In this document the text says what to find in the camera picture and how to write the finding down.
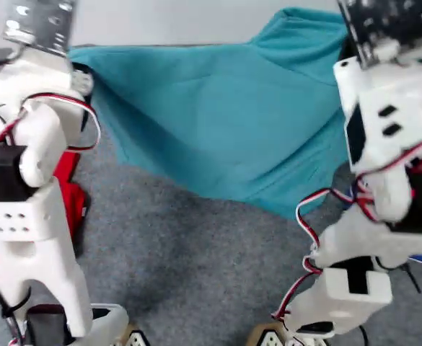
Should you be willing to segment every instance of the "white wall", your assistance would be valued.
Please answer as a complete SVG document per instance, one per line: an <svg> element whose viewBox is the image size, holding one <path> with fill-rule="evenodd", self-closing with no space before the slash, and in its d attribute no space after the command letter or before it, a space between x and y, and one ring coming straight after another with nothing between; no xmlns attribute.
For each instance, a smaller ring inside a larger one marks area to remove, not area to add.
<svg viewBox="0 0 422 346"><path fill-rule="evenodd" d="M0 0L0 36L10 1ZM279 9L302 4L337 11L336 0L79 0L72 43L243 42ZM6 45L0 38L0 47Z"/></svg>

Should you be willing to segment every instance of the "teal cloth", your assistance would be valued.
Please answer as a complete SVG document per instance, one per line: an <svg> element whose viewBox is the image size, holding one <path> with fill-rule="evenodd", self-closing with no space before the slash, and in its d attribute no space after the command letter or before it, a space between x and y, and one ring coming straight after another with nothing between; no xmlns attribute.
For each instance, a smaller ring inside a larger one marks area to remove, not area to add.
<svg viewBox="0 0 422 346"><path fill-rule="evenodd" d="M339 15L291 8L245 44L70 58L94 71L93 105L121 162L293 218L347 157L333 76L345 37Z"/></svg>

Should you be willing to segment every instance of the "red black white wire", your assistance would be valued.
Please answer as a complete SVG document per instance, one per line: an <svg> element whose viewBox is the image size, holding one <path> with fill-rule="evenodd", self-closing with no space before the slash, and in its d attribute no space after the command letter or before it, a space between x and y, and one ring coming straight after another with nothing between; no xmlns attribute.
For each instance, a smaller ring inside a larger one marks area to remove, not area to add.
<svg viewBox="0 0 422 346"><path fill-rule="evenodd" d="M286 295L284 296L283 300L281 301L280 306L278 307L278 310L276 310L275 312L273 312L271 314L271 316L276 319L277 321L281 321L284 318L284 315L286 314L290 314L291 312L289 310L287 310L287 307L289 305L289 302L291 301L292 297L294 296L294 294L296 293L297 289L299 288L299 286L307 279L310 278L312 275L314 275L313 273L308 273L304 276L302 276L301 278L299 278L292 286L291 288L288 290L288 292L286 293Z"/></svg>
<svg viewBox="0 0 422 346"><path fill-rule="evenodd" d="M320 199L320 198L322 198L322 197L324 197L324 196L326 196L330 193L333 194L335 197L337 197L339 200L342 200L343 202L353 203L353 197L349 197L349 196L343 194L339 190L332 189L332 188L328 187L328 188L318 190L317 192L312 193L310 196L307 196L296 207L297 223L301 226L301 228L305 231L305 233L307 233L307 235L313 241L313 244L316 247L316 249L320 248L320 238L318 237L316 232L313 230L313 228L310 227L310 225L303 219L300 209L303 206L310 204L311 202L314 202L314 201L316 201L316 200L318 200L318 199Z"/></svg>
<svg viewBox="0 0 422 346"><path fill-rule="evenodd" d="M69 146L68 151L73 152L82 152L82 151L88 151L94 149L98 144L100 143L100 140L102 138L102 127L100 126L100 122L98 120L97 112L92 108L92 106L88 105L87 103L81 101L80 99L77 99L75 97L70 97L66 95L61 94L55 94L50 92L41 92L37 94L30 95L29 97L25 98L22 101L22 106L19 111L19 115L13 119L10 123L6 124L5 128L2 132L0 132L0 141L3 141L7 136L12 135L12 131L15 128L15 126L26 116L27 114L27 107L26 102L30 101L31 99L52 99L55 101L67 103L69 105L73 105L76 107L79 107L86 112L88 112L95 124L95 127L97 128L97 139L95 142L90 146Z"/></svg>

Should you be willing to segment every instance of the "carpet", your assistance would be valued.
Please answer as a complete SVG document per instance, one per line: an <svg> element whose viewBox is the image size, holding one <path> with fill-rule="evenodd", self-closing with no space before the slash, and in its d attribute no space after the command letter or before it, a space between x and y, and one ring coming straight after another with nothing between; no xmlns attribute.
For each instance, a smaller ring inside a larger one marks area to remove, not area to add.
<svg viewBox="0 0 422 346"><path fill-rule="evenodd" d="M341 167L335 186L350 180ZM74 181L92 198L79 246L92 302L125 306L153 346L243 346L303 273L309 239L294 222L120 166L106 136L83 155ZM328 198L307 220L321 231L339 215ZM413 271L422 287L422 265ZM391 276L395 302L366 324L371 345L422 345L422 295L403 272ZM52 298L36 284L33 301ZM0 319L0 345L8 341ZM332 345L363 340L355 331Z"/></svg>

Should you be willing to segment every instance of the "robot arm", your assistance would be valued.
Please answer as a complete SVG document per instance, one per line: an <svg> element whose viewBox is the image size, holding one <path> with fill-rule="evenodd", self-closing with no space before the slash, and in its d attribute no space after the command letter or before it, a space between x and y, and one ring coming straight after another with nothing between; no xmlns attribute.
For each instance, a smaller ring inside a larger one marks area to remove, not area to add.
<svg viewBox="0 0 422 346"><path fill-rule="evenodd" d="M334 68L356 183L352 201L332 190L351 206L304 259L315 283L274 315L299 345L361 326L392 302L387 270L422 254L422 1L339 4L357 52Z"/></svg>
<svg viewBox="0 0 422 346"><path fill-rule="evenodd" d="M97 115L83 101L93 82L66 57L75 5L13 1L4 31L19 46L0 63L0 303L4 318L16 321L11 345L121 345L128 325L120 306L91 305L53 177L64 151L83 152L100 141ZM97 138L76 146L85 112ZM28 309L31 280L60 306ZM45 331L56 320L52 333L60 341Z"/></svg>

